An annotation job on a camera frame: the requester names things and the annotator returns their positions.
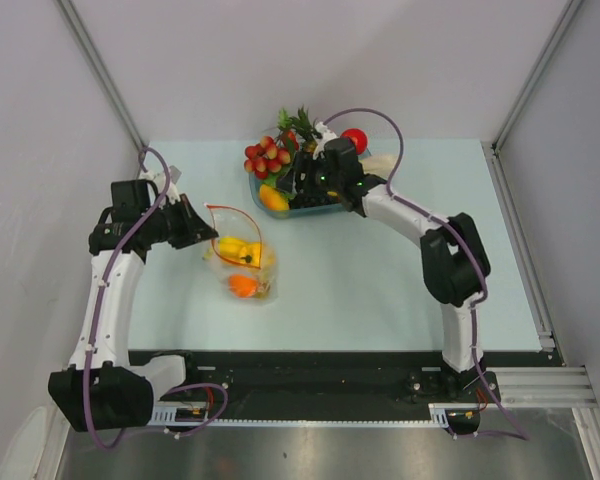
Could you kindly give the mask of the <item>red apple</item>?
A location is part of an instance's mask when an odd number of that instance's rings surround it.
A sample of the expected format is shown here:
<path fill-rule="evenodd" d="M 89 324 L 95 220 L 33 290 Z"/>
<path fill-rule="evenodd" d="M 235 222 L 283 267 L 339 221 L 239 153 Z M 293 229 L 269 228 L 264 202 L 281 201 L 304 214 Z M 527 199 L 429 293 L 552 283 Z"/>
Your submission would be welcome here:
<path fill-rule="evenodd" d="M 352 141 L 358 155 L 363 154 L 367 150 L 368 137 L 363 130 L 358 128 L 350 128 L 343 131 L 341 136 Z"/>

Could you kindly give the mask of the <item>yellow bell pepper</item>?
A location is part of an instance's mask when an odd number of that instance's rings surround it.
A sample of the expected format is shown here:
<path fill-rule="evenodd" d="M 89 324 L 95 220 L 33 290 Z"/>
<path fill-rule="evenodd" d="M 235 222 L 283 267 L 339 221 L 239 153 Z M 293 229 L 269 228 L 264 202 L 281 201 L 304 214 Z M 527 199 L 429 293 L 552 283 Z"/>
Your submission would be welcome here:
<path fill-rule="evenodd" d="M 239 265 L 245 265 L 253 268 L 261 267 L 262 243 L 248 242 L 245 248 L 241 251 L 239 258 L 231 258 Z"/>

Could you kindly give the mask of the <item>clear zip top bag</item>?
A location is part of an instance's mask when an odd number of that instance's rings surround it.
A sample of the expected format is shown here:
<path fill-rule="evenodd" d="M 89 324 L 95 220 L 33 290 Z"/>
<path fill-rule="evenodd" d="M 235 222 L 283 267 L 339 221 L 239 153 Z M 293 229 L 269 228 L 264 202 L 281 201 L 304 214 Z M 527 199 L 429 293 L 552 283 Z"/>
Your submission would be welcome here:
<path fill-rule="evenodd" d="M 278 262 L 272 244 L 245 211 L 205 204 L 218 236 L 203 259 L 225 291 L 245 302 L 268 301 L 274 292 Z"/>

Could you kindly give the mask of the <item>orange fruit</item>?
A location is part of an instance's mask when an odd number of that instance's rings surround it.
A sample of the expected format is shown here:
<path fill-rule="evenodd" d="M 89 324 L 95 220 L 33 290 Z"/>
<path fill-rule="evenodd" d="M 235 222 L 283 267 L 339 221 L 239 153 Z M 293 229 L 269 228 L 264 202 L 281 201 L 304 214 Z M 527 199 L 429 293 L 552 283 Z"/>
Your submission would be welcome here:
<path fill-rule="evenodd" d="M 230 292 L 238 298 L 252 298 L 259 293 L 260 283 L 257 278 L 233 274 L 228 277 L 228 287 Z"/>

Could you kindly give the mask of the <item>yellow banana bunch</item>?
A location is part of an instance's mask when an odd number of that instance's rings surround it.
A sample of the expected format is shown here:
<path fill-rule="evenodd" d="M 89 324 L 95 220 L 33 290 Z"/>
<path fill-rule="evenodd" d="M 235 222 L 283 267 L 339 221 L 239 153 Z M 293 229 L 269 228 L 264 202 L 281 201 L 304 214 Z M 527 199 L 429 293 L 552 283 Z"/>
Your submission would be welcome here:
<path fill-rule="evenodd" d="M 219 238 L 216 242 L 218 254 L 226 258 L 239 258 L 241 251 L 247 243 L 239 238 L 225 236 Z"/>

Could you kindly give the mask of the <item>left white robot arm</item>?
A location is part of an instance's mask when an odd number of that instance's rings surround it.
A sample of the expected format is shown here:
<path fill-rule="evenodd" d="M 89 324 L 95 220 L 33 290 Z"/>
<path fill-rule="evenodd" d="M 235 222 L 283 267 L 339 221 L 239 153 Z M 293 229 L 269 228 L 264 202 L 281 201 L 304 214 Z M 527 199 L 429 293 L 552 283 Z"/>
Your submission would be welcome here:
<path fill-rule="evenodd" d="M 48 380 L 51 398 L 75 431 L 145 426 L 169 391 L 182 400 L 199 392 L 201 376 L 180 354 L 131 365 L 130 321 L 153 246 L 180 250 L 217 236 L 165 176 L 112 183 L 111 204 L 88 237 L 91 284 L 81 332 L 67 367 Z"/>

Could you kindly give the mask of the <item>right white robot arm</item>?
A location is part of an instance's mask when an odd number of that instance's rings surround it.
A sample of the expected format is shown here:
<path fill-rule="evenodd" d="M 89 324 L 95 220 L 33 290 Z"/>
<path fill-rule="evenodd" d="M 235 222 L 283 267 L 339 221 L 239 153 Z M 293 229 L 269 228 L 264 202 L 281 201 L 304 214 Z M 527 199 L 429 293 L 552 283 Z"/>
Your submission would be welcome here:
<path fill-rule="evenodd" d="M 419 248 L 425 286 L 442 310 L 442 356 L 451 368 L 441 376 L 442 391 L 453 401 L 473 394 L 478 382 L 471 370 L 482 358 L 477 306 L 488 296 L 491 272 L 473 218 L 465 213 L 440 217 L 400 197 L 389 179 L 364 171 L 353 142 L 344 137 L 314 153 L 297 152 L 276 187 L 302 195 L 334 192 L 346 211 L 383 223 Z"/>

